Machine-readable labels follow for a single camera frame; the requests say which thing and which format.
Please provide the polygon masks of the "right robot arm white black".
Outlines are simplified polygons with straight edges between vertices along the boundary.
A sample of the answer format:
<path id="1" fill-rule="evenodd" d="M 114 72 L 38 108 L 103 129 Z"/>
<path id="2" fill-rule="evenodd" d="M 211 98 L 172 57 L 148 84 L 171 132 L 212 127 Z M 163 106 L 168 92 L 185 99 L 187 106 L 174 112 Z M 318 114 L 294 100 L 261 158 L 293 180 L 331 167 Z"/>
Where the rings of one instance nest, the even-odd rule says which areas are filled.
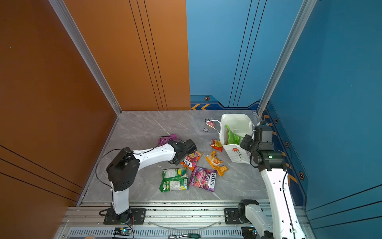
<path id="1" fill-rule="evenodd" d="M 269 220 L 259 205 L 242 201 L 241 218 L 250 222 L 262 239 L 305 239 L 296 215 L 289 184 L 288 167 L 281 152 L 274 151 L 271 141 L 256 141 L 246 135 L 240 147 L 249 151 L 266 185 L 272 219 Z"/>

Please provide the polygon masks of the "green chips bag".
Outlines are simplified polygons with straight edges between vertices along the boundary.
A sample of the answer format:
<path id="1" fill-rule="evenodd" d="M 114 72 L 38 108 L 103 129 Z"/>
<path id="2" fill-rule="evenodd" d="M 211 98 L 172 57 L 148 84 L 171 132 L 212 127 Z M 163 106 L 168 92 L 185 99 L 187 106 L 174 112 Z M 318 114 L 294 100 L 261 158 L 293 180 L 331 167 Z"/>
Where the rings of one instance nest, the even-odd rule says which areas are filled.
<path id="1" fill-rule="evenodd" d="M 240 143 L 243 140 L 243 137 L 235 134 L 228 125 L 225 125 L 225 128 L 227 129 L 227 144 L 240 145 Z"/>

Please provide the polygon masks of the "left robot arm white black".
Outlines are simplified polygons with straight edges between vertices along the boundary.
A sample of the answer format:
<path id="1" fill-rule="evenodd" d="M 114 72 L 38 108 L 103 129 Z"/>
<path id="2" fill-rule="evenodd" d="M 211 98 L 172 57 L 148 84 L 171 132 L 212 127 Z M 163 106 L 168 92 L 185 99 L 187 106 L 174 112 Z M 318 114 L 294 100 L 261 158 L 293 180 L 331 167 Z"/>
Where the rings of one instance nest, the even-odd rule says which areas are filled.
<path id="1" fill-rule="evenodd" d="M 145 209 L 131 209 L 129 205 L 129 187 L 133 184 L 139 170 L 160 162 L 179 165 L 183 159 L 197 151 L 195 143 L 188 139 L 185 142 L 170 141 L 162 146 L 147 150 L 123 148 L 106 168 L 112 191 L 112 204 L 107 210 L 104 224 L 142 225 Z"/>

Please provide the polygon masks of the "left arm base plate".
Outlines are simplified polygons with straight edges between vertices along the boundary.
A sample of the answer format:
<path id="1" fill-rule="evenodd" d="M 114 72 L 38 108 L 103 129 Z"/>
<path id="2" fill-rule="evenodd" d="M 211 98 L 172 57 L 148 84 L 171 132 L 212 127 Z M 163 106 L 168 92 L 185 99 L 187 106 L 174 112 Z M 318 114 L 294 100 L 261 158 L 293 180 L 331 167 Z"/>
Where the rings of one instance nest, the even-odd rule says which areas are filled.
<path id="1" fill-rule="evenodd" d="M 118 215 L 114 211 L 113 207 L 110 207 L 107 210 L 100 211 L 99 214 L 104 217 L 104 225 L 143 225 L 146 216 L 146 209 L 128 209 L 126 212 L 123 212 L 120 215 Z"/>

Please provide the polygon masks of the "white paper bag with flower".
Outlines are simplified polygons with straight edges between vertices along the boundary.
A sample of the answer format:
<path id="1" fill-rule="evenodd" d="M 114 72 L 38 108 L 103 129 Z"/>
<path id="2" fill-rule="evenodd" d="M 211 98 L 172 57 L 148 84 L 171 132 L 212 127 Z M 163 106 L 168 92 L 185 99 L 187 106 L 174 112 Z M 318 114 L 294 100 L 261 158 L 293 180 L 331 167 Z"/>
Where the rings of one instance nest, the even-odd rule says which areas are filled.
<path id="1" fill-rule="evenodd" d="M 206 119 L 205 122 L 219 133 L 219 141 L 231 162 L 250 163 L 248 151 L 240 146 L 245 136 L 254 133 L 254 125 L 246 114 L 223 114 L 221 120 Z"/>

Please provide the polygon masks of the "purple grape candy bag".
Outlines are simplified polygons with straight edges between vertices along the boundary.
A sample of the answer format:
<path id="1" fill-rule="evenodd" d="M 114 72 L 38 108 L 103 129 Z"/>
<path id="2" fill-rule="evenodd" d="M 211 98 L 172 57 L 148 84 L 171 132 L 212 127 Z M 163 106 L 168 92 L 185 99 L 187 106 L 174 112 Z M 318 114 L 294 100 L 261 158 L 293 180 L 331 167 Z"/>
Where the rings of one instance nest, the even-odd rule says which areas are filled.
<path id="1" fill-rule="evenodd" d="M 167 136 L 159 136 L 158 145 L 162 146 L 164 144 L 169 143 L 170 141 L 177 141 L 177 140 L 178 140 L 178 136 L 176 134 L 171 134 Z"/>

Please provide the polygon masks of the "green white snack bag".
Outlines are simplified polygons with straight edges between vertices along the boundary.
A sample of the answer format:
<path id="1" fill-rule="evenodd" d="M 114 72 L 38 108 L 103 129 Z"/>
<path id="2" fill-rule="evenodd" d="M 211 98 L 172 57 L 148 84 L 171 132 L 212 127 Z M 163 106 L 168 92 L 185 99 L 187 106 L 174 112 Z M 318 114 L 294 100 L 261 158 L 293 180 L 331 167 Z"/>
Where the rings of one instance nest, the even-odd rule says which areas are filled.
<path id="1" fill-rule="evenodd" d="M 189 179 L 186 168 L 169 168 L 162 171 L 159 190 L 164 192 L 188 190 Z"/>

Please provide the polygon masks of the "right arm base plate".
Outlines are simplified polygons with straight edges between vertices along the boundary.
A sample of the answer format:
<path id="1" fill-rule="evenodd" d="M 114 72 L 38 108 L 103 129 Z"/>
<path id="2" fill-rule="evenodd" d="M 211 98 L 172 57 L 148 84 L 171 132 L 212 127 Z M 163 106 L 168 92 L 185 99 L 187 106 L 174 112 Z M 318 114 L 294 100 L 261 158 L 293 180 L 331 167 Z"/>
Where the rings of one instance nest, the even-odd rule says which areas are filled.
<path id="1" fill-rule="evenodd" d="M 241 220 L 239 209 L 237 208 L 225 208 L 224 219 L 227 225 L 244 225 L 246 222 Z"/>

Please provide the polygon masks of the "orange Fox's candy bag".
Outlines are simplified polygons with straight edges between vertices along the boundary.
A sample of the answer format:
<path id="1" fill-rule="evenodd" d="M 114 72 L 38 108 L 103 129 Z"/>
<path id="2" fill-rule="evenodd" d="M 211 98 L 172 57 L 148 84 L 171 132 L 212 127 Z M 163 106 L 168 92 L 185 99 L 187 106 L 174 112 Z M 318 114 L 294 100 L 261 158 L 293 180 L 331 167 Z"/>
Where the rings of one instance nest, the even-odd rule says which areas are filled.
<path id="1" fill-rule="evenodd" d="M 202 157 L 203 153 L 200 151 L 195 151 L 194 153 L 191 153 L 187 155 L 182 162 L 180 162 L 180 165 L 183 167 L 194 171 L 197 163 L 199 162 L 200 158 Z"/>

